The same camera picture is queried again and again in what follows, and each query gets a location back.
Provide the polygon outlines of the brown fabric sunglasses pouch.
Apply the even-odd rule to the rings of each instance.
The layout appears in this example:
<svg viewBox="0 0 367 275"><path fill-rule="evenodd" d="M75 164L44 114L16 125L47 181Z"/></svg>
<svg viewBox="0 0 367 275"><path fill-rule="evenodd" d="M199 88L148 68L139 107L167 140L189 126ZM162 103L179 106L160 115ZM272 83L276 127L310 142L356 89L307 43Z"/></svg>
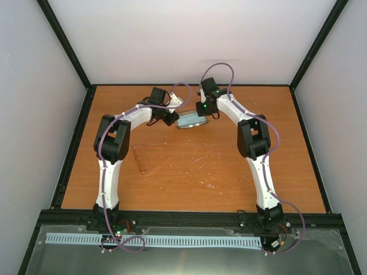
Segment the brown fabric sunglasses pouch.
<svg viewBox="0 0 367 275"><path fill-rule="evenodd" d="M199 116L197 111L187 111L179 113L176 125L179 129L194 128L204 125L208 122L205 116Z"/></svg>

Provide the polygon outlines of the light blue cleaning cloth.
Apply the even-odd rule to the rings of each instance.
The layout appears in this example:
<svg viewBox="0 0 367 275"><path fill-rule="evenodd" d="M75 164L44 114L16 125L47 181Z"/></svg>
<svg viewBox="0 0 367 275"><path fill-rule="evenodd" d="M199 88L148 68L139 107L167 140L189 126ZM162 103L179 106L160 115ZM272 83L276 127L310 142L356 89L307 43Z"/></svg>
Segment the light blue cleaning cloth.
<svg viewBox="0 0 367 275"><path fill-rule="evenodd" d="M206 124L206 117L199 117L196 113L180 116L177 120L178 128L192 128Z"/></svg>

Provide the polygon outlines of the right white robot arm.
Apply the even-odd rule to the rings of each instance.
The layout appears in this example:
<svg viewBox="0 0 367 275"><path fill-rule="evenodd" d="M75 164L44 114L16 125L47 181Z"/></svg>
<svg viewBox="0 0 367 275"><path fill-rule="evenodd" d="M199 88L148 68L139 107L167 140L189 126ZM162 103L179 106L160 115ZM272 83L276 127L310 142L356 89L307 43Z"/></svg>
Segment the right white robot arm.
<svg viewBox="0 0 367 275"><path fill-rule="evenodd" d="M226 88L219 88L212 77L200 82L199 94L199 116L223 113L237 126L237 149L248 162L255 184L257 224L260 230L270 231L284 213L270 172L271 139L266 117L247 110Z"/></svg>

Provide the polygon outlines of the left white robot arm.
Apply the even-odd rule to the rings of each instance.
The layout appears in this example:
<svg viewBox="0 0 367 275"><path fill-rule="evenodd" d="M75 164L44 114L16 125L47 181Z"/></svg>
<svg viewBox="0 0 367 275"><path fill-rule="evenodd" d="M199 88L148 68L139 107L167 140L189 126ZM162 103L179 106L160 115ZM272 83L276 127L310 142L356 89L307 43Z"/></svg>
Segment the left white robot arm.
<svg viewBox="0 0 367 275"><path fill-rule="evenodd" d="M93 213L106 230L118 227L118 182L120 168L130 147L131 131L141 124L163 121L171 126L178 120L177 109L184 101L173 92L154 87L151 95L119 115L104 115L96 133L93 149L99 163L99 194Z"/></svg>

